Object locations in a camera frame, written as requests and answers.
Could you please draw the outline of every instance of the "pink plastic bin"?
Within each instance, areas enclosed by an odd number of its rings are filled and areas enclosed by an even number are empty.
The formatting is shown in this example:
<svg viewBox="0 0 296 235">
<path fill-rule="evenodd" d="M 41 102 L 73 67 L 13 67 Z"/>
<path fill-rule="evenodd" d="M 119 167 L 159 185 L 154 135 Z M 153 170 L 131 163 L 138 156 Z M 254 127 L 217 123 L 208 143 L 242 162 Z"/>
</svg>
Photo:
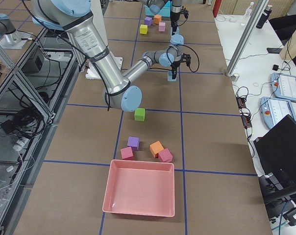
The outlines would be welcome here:
<svg viewBox="0 0 296 235">
<path fill-rule="evenodd" d="M 174 165 L 112 160 L 102 210 L 173 217 Z"/>
</svg>

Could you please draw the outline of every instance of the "black bottle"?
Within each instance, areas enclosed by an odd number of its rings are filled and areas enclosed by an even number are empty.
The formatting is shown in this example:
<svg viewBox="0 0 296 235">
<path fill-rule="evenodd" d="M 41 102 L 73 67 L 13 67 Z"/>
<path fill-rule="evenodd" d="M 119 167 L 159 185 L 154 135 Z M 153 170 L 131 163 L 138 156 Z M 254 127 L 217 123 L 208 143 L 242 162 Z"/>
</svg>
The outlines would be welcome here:
<svg viewBox="0 0 296 235">
<path fill-rule="evenodd" d="M 262 28 L 266 22 L 266 20 L 269 18 L 270 13 L 272 12 L 272 5 L 268 5 L 264 12 L 262 13 L 256 27 Z"/>
</svg>

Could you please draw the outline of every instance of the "orange cube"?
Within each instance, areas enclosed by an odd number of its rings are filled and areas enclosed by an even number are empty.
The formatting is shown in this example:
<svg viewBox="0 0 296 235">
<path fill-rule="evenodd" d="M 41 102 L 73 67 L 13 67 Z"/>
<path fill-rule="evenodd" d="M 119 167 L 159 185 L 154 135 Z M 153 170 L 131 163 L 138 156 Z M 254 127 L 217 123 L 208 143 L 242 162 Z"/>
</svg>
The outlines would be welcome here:
<svg viewBox="0 0 296 235">
<path fill-rule="evenodd" d="M 161 152 L 164 148 L 162 146 L 162 144 L 160 143 L 160 141 L 157 141 L 155 143 L 152 143 L 149 146 L 150 152 L 152 153 L 152 155 L 154 156 L 154 158 L 158 158 L 158 153 Z"/>
<path fill-rule="evenodd" d="M 153 17 L 153 22 L 154 22 L 155 24 L 159 24 L 161 21 L 162 21 L 162 16 L 160 16 L 160 15 L 155 15 L 155 16 Z"/>
</svg>

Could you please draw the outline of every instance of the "computer monitor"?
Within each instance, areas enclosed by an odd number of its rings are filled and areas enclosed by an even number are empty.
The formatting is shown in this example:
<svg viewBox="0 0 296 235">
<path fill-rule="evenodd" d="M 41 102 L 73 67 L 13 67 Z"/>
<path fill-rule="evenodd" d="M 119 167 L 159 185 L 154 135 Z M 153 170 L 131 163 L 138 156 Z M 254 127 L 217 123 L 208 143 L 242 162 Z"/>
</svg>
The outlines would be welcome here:
<svg viewBox="0 0 296 235">
<path fill-rule="evenodd" d="M 296 184 L 296 121 L 290 115 L 254 145 L 266 174 L 272 172 L 283 188 Z M 291 198 L 296 203 L 296 194 Z"/>
</svg>

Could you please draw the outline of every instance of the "white desk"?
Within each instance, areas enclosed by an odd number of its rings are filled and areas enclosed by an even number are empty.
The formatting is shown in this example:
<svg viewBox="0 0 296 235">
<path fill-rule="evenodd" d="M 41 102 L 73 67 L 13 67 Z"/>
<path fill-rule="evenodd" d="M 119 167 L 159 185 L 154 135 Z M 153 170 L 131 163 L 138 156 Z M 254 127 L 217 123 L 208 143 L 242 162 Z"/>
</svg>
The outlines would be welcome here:
<svg viewBox="0 0 296 235">
<path fill-rule="evenodd" d="M 217 16 L 216 26 L 218 28 L 218 33 L 223 47 L 224 56 L 226 58 L 227 64 L 232 58 L 234 50 L 239 42 L 239 39 L 244 31 L 245 26 L 241 26 L 239 21 L 242 16 L 228 16 L 224 15 L 226 18 L 223 21 L 223 17 Z M 236 22 L 230 22 L 230 18 L 236 20 Z M 239 73 L 240 78 L 237 82 L 233 82 L 234 85 L 241 87 L 246 86 L 249 89 L 250 94 L 260 94 L 261 85 L 265 82 L 270 81 L 270 76 L 273 72 L 272 67 L 274 64 L 279 65 L 279 68 L 284 67 L 286 64 L 283 63 L 283 60 L 279 54 L 267 54 L 267 47 L 283 47 L 281 41 L 277 37 L 275 31 L 269 24 L 265 23 L 262 29 L 255 29 L 251 35 L 251 38 L 241 56 L 245 58 L 249 55 L 257 55 L 249 57 L 247 59 L 239 60 L 234 72 Z M 291 61 L 291 74 L 296 75 L 296 66 Z M 265 84 L 262 90 L 262 93 L 259 96 L 249 95 L 247 97 L 246 106 L 250 109 L 252 115 L 255 114 L 260 107 L 260 99 L 263 96 L 270 96 L 272 94 L 270 84 Z M 296 113 L 296 103 L 293 103 L 293 108 Z M 256 113 L 252 120 L 253 134 L 251 140 L 256 139 L 257 137 L 264 136 L 269 129 L 266 127 L 263 118 L 260 114 L 260 111 Z M 258 175 L 262 174 L 262 169 L 258 158 L 254 158 L 255 169 Z M 278 222 L 271 225 L 273 228 L 278 225 Z M 278 230 L 274 230 L 273 234 L 278 234 Z M 290 227 L 284 225 L 281 227 L 281 234 L 284 235 L 296 235 L 296 226 Z"/>
</svg>

